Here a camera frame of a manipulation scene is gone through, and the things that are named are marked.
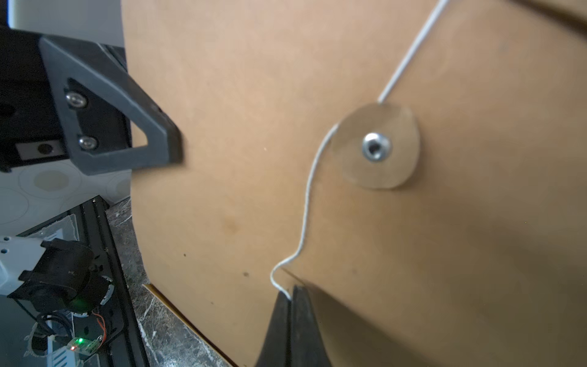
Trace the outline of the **kraft file bag stack top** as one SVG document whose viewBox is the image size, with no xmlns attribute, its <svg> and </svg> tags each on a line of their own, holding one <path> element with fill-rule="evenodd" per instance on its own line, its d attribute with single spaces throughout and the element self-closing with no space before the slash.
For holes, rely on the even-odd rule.
<svg viewBox="0 0 587 367">
<path fill-rule="evenodd" d="M 208 340 L 152 284 L 142 285 L 151 298 L 138 317 L 148 352 L 158 366 L 234 366 L 235 363 Z"/>
</svg>

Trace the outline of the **kraft file bag stack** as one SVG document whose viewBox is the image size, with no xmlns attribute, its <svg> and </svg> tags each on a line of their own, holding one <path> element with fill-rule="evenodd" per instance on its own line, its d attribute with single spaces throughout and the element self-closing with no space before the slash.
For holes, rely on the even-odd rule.
<svg viewBox="0 0 587 367">
<path fill-rule="evenodd" d="M 159 290 L 255 364 L 306 287 L 334 366 L 586 364 L 584 1 L 125 1 L 183 162 L 134 171 Z"/>
<path fill-rule="evenodd" d="M 138 317 L 148 352 L 158 366 L 234 366 L 235 363 L 208 340 L 152 284 L 142 285 L 151 298 Z"/>
</svg>

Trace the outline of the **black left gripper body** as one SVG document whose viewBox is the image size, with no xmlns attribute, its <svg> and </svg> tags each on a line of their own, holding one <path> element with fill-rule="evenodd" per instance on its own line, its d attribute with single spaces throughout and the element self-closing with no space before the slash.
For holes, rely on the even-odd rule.
<svg viewBox="0 0 587 367">
<path fill-rule="evenodd" d="M 1 172 L 69 157 L 39 52 L 41 35 L 1 26 Z"/>
</svg>

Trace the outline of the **kraft file bag stack bottom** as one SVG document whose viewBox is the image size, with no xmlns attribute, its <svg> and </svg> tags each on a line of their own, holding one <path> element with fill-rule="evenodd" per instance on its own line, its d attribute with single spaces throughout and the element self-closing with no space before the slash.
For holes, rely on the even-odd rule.
<svg viewBox="0 0 587 367">
<path fill-rule="evenodd" d="M 586 364 L 584 1 L 125 1 L 183 162 L 134 171 L 159 290 L 255 364 L 306 287 L 334 366 Z"/>
</svg>

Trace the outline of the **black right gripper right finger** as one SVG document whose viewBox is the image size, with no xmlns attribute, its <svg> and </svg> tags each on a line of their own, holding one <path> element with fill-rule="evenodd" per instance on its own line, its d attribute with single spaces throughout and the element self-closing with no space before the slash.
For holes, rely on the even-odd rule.
<svg viewBox="0 0 587 367">
<path fill-rule="evenodd" d="M 290 303 L 290 365 L 300 367 L 331 367 L 310 293 L 295 286 Z"/>
</svg>

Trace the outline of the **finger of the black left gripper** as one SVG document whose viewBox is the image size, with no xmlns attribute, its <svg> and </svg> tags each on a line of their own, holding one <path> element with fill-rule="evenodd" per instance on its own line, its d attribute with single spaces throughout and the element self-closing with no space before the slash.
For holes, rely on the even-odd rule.
<svg viewBox="0 0 587 367">
<path fill-rule="evenodd" d="M 81 172 L 182 162 L 179 128 L 128 74 L 124 49 L 60 36 L 38 46 L 67 154 Z"/>
</svg>

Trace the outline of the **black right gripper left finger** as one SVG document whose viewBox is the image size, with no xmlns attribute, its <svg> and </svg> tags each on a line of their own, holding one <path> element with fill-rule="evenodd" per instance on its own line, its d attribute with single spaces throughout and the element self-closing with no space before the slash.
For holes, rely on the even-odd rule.
<svg viewBox="0 0 587 367">
<path fill-rule="evenodd" d="M 275 301 L 270 324 L 256 367 L 291 366 L 290 322 L 291 302 L 280 292 Z"/>
</svg>

